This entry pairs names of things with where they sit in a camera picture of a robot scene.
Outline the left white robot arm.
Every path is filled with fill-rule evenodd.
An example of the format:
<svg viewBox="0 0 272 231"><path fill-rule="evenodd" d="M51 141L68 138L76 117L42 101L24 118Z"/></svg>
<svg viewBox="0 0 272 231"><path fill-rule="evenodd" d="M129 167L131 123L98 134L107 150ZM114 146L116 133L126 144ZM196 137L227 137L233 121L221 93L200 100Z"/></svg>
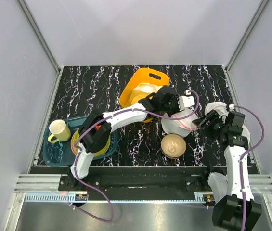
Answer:
<svg viewBox="0 0 272 231"><path fill-rule="evenodd" d="M78 154L70 167L69 185L76 191L85 187L85 177L95 154L106 146L115 130L152 116L167 120L186 119L195 114L198 107L199 96L195 91L189 90L180 96L171 87L162 86L156 93L150 93L127 108L105 113L93 110L78 129L79 138L74 144Z"/></svg>

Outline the white mesh laundry bag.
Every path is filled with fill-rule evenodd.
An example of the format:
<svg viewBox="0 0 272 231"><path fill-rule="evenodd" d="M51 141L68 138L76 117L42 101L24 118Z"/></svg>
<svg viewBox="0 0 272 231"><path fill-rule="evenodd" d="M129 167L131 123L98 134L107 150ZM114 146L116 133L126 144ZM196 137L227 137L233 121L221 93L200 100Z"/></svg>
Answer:
<svg viewBox="0 0 272 231"><path fill-rule="evenodd" d="M181 120L169 120L161 119L162 129L166 134L177 134L181 137L187 137L197 126L192 123L193 120L198 119L196 113L192 114L190 117Z"/></svg>

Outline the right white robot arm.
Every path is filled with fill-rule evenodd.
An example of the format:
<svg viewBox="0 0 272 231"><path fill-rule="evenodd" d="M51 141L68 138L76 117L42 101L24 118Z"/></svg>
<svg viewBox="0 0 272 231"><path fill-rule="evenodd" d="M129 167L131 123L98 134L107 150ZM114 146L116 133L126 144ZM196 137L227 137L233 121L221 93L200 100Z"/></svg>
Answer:
<svg viewBox="0 0 272 231"><path fill-rule="evenodd" d="M262 214L249 184L250 134L244 123L244 114L221 102L209 104L204 116L193 121L207 137L218 140L225 156L227 173L210 167L200 185L213 192L213 225L227 231L250 231Z"/></svg>

